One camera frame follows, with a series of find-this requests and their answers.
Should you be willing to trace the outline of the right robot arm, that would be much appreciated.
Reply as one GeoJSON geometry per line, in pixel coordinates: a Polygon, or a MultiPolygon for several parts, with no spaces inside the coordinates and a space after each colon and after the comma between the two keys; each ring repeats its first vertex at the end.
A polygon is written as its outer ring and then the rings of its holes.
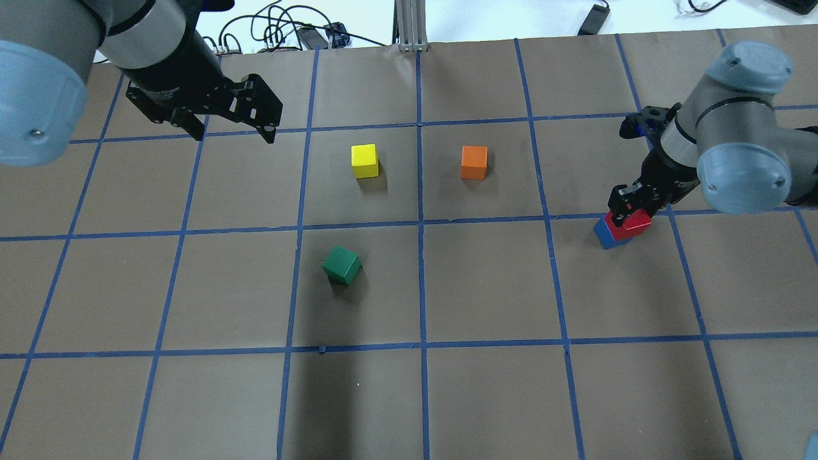
{"type": "Polygon", "coordinates": [[[628,114],[622,139],[651,151],[631,185],[608,198],[611,232],[634,232],[700,187],[714,210],[762,213],[816,207],[816,127],[780,127],[773,99],[792,76],[782,50],[759,41],[727,45],[683,103],[628,114]]]}

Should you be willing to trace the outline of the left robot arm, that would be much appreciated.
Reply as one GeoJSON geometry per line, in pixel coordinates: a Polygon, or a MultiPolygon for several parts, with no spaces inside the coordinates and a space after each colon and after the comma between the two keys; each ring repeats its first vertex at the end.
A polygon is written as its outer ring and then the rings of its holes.
{"type": "Polygon", "coordinates": [[[69,146],[88,101],[93,58],[102,53],[130,84],[127,99],[146,119],[199,141],[200,116],[255,128],[273,143],[283,105],[260,75],[222,72],[196,30],[203,12],[233,1],[3,1],[3,165],[47,165],[69,146]]]}

